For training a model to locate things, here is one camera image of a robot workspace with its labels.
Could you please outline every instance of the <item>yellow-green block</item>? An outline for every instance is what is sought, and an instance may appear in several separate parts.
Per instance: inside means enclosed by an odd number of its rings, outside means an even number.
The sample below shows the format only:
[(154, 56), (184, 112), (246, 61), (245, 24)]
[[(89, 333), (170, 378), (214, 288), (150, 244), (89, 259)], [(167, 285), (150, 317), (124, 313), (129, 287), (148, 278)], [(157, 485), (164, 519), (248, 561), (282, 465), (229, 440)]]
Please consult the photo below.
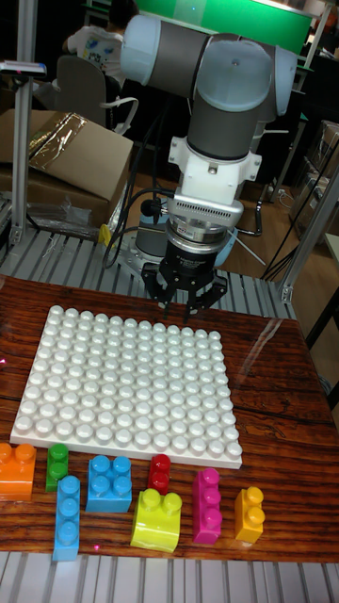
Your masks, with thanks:
[(140, 492), (133, 518), (131, 546), (172, 553), (179, 540), (182, 504), (177, 494), (161, 497), (153, 488)]

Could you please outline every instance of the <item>magenta block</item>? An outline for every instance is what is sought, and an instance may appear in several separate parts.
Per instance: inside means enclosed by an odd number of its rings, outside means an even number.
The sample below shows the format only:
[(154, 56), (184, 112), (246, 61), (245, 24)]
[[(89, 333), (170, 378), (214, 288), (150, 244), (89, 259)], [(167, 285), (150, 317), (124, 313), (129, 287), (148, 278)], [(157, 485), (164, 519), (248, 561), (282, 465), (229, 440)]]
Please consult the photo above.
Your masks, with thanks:
[(213, 545), (221, 534), (219, 474), (216, 469), (200, 471), (193, 481), (193, 542)]

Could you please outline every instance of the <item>red block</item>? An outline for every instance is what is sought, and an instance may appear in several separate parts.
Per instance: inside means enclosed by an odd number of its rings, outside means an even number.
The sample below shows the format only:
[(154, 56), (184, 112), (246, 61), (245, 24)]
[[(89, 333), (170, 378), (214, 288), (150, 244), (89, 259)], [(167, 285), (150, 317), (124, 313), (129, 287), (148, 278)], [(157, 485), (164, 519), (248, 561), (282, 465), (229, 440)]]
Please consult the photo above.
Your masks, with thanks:
[(157, 490), (165, 496), (169, 490), (170, 459), (166, 454), (157, 454), (151, 460), (148, 488)]
[(193, 542), (213, 545), (221, 534), (221, 499), (216, 469), (200, 471), (193, 481)]

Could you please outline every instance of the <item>wood grain surface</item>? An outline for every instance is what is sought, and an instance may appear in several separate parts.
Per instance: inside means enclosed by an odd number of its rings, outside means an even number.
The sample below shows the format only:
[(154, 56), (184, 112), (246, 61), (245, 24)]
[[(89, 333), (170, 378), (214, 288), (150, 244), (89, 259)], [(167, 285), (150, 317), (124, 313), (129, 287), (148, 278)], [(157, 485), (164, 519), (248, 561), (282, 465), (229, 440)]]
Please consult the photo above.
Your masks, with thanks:
[[(184, 307), (169, 319), (153, 301), (43, 285), (0, 276), (0, 441), (8, 441), (48, 310), (53, 304), (183, 326)], [(179, 545), (173, 557), (291, 562), (339, 561), (339, 436), (315, 369), (294, 320), (206, 310), (189, 325), (222, 334), (236, 427), (244, 450), (239, 470), (220, 469), (221, 537), (192, 543), (191, 485), (199, 467), (173, 464), (170, 490), (183, 498)], [(268, 331), (275, 331), (267, 338)], [(52, 552), (56, 493), (44, 492), (47, 450), (38, 449), (33, 497), (1, 503), (0, 549)], [(126, 514), (85, 513), (90, 455), (71, 452), (70, 474), (82, 484), (80, 553), (168, 557), (129, 546), (137, 494), (149, 463), (132, 462), (133, 502)], [(250, 547), (234, 545), (234, 500), (241, 488), (264, 492), (264, 534)]]

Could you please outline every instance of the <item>metal pole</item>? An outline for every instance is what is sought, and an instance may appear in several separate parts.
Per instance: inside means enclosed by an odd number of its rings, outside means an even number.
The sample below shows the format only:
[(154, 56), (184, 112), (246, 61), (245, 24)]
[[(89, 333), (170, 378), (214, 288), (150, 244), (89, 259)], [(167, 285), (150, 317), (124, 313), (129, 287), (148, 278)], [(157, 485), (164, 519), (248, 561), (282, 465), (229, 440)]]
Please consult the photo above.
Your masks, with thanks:
[(335, 204), (339, 198), (339, 166), (337, 166), (319, 207), (315, 212), (311, 223), (305, 231), (293, 260), (289, 265), (283, 279), (277, 283), (279, 297), (283, 302), (290, 303), (292, 300), (293, 285), (297, 280), (299, 273), (303, 269), (313, 247), (319, 236), (322, 234), (327, 220), (329, 219)]
[[(319, 40), (321, 38), (321, 34), (324, 31), (324, 27), (325, 27), (326, 22), (328, 20), (328, 16), (329, 16), (329, 14), (331, 12), (332, 6), (333, 6), (333, 4), (327, 4), (325, 6), (324, 12), (321, 15), (320, 23), (319, 23), (319, 25), (317, 27), (317, 30), (315, 32), (314, 40), (313, 40), (313, 42), (311, 44), (311, 48), (310, 48), (310, 50), (308, 52), (308, 55), (306, 57), (306, 60), (305, 60), (305, 64), (304, 64), (304, 68), (305, 69), (309, 69), (309, 67), (310, 67), (310, 65), (312, 63), (312, 59), (313, 59), (313, 57), (315, 55), (315, 50), (316, 50), (318, 42), (319, 42)], [(305, 77), (306, 77), (306, 73), (304, 73), (303, 75), (300, 76), (300, 80), (299, 80), (299, 83), (297, 85), (297, 90), (301, 90), (302, 89), (302, 85), (304, 83)]]
[[(37, 33), (38, 0), (20, 0), (18, 23), (17, 60), (34, 62)], [(19, 243), (24, 234), (30, 112), (32, 105), (33, 79), (18, 89), (15, 95), (14, 145), (13, 145), (13, 190), (11, 244)]]

